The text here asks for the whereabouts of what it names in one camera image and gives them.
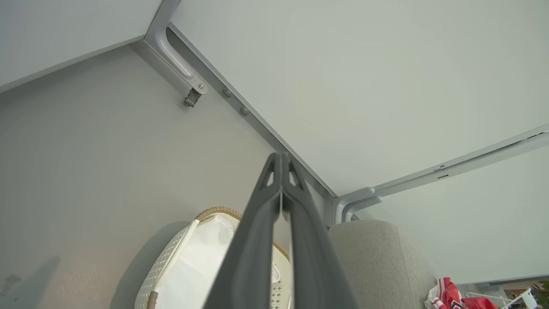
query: white ceiling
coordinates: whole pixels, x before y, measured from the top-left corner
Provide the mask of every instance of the white ceiling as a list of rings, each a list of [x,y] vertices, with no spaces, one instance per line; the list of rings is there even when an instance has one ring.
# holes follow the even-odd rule
[[[548,123],[548,1],[183,0],[172,23],[338,195]]]

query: metal hinge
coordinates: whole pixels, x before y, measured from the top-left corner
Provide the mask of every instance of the metal hinge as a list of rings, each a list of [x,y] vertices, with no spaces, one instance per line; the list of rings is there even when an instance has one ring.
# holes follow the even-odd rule
[[[191,88],[183,103],[185,103],[186,106],[194,107],[198,99],[200,99],[200,96],[201,94],[199,94],[198,91],[196,91],[194,88]]]

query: bolt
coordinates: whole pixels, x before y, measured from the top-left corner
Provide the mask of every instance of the bolt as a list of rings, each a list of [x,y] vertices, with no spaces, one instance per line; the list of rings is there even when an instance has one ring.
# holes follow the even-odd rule
[[[233,96],[233,93],[227,89],[227,88],[223,88],[223,93],[228,96],[228,97],[232,97]]]
[[[250,114],[250,110],[247,109],[246,106],[241,107],[240,111],[244,114],[244,116],[247,116]]]

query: metal bracket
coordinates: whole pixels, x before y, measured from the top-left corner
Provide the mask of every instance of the metal bracket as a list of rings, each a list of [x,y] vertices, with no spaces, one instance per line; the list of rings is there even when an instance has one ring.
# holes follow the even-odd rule
[[[197,76],[193,67],[170,45],[166,37],[168,23],[180,0],[164,0],[158,9],[149,31],[143,39],[165,62],[167,62],[192,89],[185,103],[194,107],[200,95],[208,92],[206,84]]]
[[[381,203],[383,196],[460,175],[547,145],[549,124],[388,183],[351,192],[334,200],[334,224],[351,221],[357,211]]]
[[[294,307],[359,308],[293,160],[288,153],[267,159],[204,309],[271,307],[273,225],[281,212],[292,228]]]
[[[185,103],[185,105],[194,107],[198,99],[200,99],[200,96],[201,94],[199,94],[194,88],[192,88],[189,91],[189,94],[185,97],[185,100],[183,100],[183,102]]]

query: sofa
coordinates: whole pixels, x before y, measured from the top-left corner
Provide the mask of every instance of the sofa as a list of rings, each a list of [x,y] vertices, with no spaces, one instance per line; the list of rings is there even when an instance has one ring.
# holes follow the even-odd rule
[[[437,276],[395,225],[356,220],[336,224],[328,234],[362,308],[425,308]]]

